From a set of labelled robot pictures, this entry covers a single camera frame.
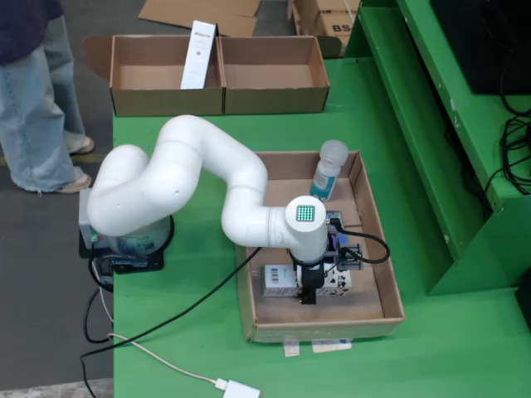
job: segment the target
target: plastic bottle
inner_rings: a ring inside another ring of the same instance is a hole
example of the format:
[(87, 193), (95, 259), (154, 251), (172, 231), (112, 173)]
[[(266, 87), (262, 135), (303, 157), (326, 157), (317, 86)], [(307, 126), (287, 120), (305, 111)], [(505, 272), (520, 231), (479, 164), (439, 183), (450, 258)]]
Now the plastic bottle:
[(348, 148), (341, 141), (330, 139), (323, 143), (320, 157), (310, 194), (320, 201), (328, 201), (334, 192), (341, 167), (347, 161)]

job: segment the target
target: white robotic arm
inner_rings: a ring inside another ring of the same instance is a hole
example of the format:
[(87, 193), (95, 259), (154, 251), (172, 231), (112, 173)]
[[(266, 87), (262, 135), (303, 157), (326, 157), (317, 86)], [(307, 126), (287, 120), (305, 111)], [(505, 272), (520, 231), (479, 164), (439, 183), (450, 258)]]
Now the white robotic arm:
[(134, 145), (119, 146), (107, 155), (87, 204), (91, 226), (107, 236), (149, 228), (186, 205), (202, 167), (227, 183), (222, 228), (230, 240), (248, 247), (287, 248), (301, 263), (324, 256), (328, 232), (323, 203), (307, 196), (295, 198), (287, 207), (263, 206), (264, 163), (195, 116), (169, 120), (151, 160)]

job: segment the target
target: person's leg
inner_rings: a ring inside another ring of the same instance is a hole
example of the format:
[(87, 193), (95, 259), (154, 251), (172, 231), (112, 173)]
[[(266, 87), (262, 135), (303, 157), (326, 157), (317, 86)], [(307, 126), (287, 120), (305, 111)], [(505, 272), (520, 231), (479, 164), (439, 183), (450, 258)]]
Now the person's leg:
[(77, 152), (85, 143), (85, 128), (81, 121), (74, 88), (74, 58), (72, 57), (65, 18), (48, 22), (46, 36), (42, 43), (56, 104), (65, 114), (64, 137), (68, 152)]
[(19, 187), (51, 192), (82, 176), (66, 149), (64, 120), (54, 102), (42, 46), (21, 61), (0, 66), (0, 144)]

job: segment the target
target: black monitor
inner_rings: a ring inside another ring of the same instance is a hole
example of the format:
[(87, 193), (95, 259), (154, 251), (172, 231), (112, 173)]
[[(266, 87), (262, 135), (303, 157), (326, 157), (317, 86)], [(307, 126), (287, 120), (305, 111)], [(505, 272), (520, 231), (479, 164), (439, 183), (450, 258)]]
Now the black monitor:
[(431, 0), (470, 89), (531, 94), (531, 1)]

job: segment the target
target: white box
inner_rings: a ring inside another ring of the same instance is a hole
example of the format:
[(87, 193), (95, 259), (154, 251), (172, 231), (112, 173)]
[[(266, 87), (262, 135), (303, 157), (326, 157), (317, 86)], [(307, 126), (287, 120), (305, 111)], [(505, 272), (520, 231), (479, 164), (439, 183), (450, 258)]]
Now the white box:
[(200, 21), (193, 22), (184, 64), (183, 80), (181, 80), (181, 90), (198, 90), (205, 87), (208, 62), (215, 36), (216, 25)]
[[(325, 269), (332, 265), (325, 264)], [(318, 296), (343, 296), (352, 288), (352, 271), (338, 271), (336, 268), (328, 272), (322, 288), (317, 289)], [(300, 294), (297, 275), (293, 265), (264, 266), (264, 296), (294, 297)]]

